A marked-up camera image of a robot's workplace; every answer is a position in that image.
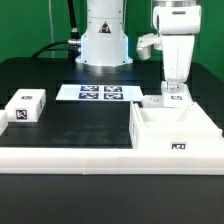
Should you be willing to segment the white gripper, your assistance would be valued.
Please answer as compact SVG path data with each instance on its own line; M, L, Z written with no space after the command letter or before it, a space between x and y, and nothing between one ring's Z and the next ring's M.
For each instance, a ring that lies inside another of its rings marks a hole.
M201 6L155 6L153 26L163 52L164 77L169 90L177 89L189 76L195 35L200 32Z

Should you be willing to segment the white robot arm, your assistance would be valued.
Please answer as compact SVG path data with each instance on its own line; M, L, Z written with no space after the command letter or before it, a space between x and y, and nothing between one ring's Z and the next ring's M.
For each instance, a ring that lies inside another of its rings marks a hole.
M176 91L189 76L202 8L197 0L153 0L152 12L152 24L163 52L167 89Z

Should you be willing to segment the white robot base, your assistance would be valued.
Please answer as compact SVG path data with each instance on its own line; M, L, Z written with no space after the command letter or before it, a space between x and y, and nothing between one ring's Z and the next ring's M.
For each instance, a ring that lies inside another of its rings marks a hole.
M124 0L87 0L87 29L81 36L76 65L96 73L129 70L128 37L124 33Z

